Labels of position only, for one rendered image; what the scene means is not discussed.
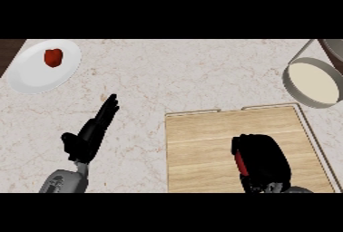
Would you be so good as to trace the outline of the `dark red vegetable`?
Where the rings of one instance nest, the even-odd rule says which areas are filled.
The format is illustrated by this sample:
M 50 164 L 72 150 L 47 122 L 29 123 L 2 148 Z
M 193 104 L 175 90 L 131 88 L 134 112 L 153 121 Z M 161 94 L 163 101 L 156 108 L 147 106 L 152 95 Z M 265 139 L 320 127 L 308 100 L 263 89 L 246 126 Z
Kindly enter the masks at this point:
M 61 64 L 63 52 L 60 49 L 51 49 L 44 52 L 44 63 L 54 68 Z

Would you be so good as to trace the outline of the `white round plate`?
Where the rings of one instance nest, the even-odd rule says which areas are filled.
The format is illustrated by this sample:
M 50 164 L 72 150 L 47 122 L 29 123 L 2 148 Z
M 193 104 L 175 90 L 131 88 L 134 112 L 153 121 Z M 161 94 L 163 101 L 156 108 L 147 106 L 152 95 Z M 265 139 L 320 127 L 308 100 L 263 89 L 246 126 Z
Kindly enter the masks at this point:
M 48 67 L 44 63 L 44 53 L 60 49 L 61 63 Z M 23 94 L 38 94 L 60 86 L 75 73 L 81 60 L 78 45 L 64 39 L 51 39 L 32 45 L 13 59 L 7 68 L 7 84 Z

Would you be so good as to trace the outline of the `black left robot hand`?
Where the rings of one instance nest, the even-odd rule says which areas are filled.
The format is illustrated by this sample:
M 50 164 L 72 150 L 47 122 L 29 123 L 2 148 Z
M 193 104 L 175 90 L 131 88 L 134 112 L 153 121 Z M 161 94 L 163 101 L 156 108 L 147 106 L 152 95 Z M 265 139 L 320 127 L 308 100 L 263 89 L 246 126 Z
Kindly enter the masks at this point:
M 78 134 L 69 132 L 61 134 L 63 152 L 70 161 L 84 164 L 91 162 L 118 109 L 116 95 L 110 94 L 94 117 L 82 125 Z

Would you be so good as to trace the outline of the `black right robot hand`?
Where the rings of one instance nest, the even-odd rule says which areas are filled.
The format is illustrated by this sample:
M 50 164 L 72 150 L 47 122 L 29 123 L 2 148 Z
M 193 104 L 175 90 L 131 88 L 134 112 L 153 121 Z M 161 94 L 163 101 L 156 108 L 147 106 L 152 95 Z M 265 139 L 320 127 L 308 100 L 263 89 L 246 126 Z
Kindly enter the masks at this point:
M 240 134 L 231 138 L 231 155 L 243 191 L 282 192 L 291 186 L 291 167 L 270 136 Z

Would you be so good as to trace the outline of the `light wooden tray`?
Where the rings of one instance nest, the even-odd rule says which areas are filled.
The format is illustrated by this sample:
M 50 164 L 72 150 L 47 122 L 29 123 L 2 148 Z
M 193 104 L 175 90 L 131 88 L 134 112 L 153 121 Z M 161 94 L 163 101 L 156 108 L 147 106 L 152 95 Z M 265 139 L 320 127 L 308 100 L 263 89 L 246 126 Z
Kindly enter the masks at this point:
M 163 116 L 166 190 L 243 191 L 230 152 L 231 138 L 264 134 L 291 166 L 291 184 L 316 193 L 343 193 L 307 118 L 295 103 L 249 106 L 237 111 L 187 111 Z

